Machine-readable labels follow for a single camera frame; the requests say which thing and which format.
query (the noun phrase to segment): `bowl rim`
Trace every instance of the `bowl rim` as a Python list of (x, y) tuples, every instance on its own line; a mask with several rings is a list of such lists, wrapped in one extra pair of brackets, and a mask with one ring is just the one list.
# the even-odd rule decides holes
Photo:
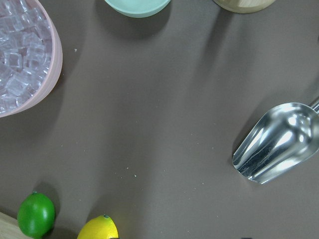
[(158, 9), (160, 9), (161, 7), (164, 7), (166, 4), (168, 4), (170, 2), (170, 0), (162, 0), (162, 3), (157, 6), (157, 7), (154, 7), (150, 10), (146, 10), (146, 11), (140, 11), (140, 12), (137, 12), (137, 11), (127, 11), (127, 10), (124, 10), (124, 9), (121, 9), (119, 7), (117, 7), (116, 5), (114, 5), (113, 3), (110, 3), (110, 0), (104, 0), (108, 5), (110, 5), (112, 8), (118, 10), (118, 11), (121, 11), (121, 12), (125, 12), (127, 14), (131, 14), (131, 15), (142, 15), (142, 14), (147, 14), (147, 13), (150, 13), (150, 12), (153, 12), (153, 11), (156, 11)]
[(34, 93), (34, 95), (33, 95), (32, 97), (30, 97), (26, 102), (24, 102), (24, 104), (21, 105), (21, 107), (24, 106), (24, 105), (26, 105), (26, 106), (27, 106), (26, 109), (28, 109), (28, 108), (34, 106), (34, 105), (37, 104), (37, 103), (31, 104), (30, 107), (29, 107), (29, 105), (26, 104), (26, 103), (27, 103), (27, 102), (31, 103), (32, 100), (36, 101), (37, 99), (39, 99), (39, 97), (41, 97), (41, 96), (39, 96), (39, 95), (40, 95), (40, 94), (44, 94), (44, 92), (42, 91), (42, 89), (45, 88), (45, 87), (47, 88), (48, 85), (49, 85), (48, 79), (49, 79), (49, 76), (51, 75), (51, 72), (53, 71), (53, 64), (56, 64), (56, 60), (57, 60), (57, 48), (59, 47), (60, 44), (58, 43), (59, 40), (57, 39), (57, 38), (59, 38), (59, 35), (58, 35), (57, 31), (56, 31), (56, 28), (55, 28), (55, 26), (54, 26), (54, 24), (53, 24), (53, 22), (52, 22), (52, 20), (51, 20), (51, 18), (50, 18), (50, 16), (49, 16), (49, 14), (48, 14), (47, 11), (45, 10), (44, 6), (40, 3), (39, 0), (26, 0), (26, 1), (27, 1), (27, 2), (33, 1), (34, 3), (37, 4), (37, 7), (39, 7), (39, 8), (41, 9), (42, 14), (44, 14), (45, 19), (47, 20), (47, 22), (48, 22), (48, 24), (49, 24), (50, 33), (51, 33), (51, 41), (52, 41), (52, 52), (51, 52), (52, 55), (51, 55), (50, 65), (49, 65), (49, 67), (48, 67), (48, 72), (47, 72), (45, 78), (43, 79), (41, 86), (36, 90), (36, 92)]

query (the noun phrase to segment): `gray table surface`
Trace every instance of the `gray table surface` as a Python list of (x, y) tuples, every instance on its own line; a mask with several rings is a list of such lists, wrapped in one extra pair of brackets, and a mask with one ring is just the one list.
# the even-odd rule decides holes
[(57, 209), (49, 239), (102, 214), (122, 239), (318, 237), (319, 155), (265, 185), (231, 164), (268, 109), (319, 96), (318, 0), (253, 14), (173, 0), (143, 19), (41, 3), (63, 68), (42, 102), (0, 119), (0, 211), (16, 217), (35, 189)]

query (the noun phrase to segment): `lemon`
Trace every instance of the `lemon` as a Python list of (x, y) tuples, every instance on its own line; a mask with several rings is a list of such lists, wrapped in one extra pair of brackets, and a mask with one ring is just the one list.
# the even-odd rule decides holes
[(81, 229), (77, 239), (118, 239), (118, 230), (113, 220), (101, 215), (88, 221)]

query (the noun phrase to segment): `silver scoop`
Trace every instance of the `silver scoop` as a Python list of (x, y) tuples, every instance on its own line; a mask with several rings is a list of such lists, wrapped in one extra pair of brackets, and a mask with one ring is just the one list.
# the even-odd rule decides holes
[(313, 156), (319, 149), (319, 101), (311, 107), (286, 103), (270, 109), (233, 156), (234, 167), (264, 184)]

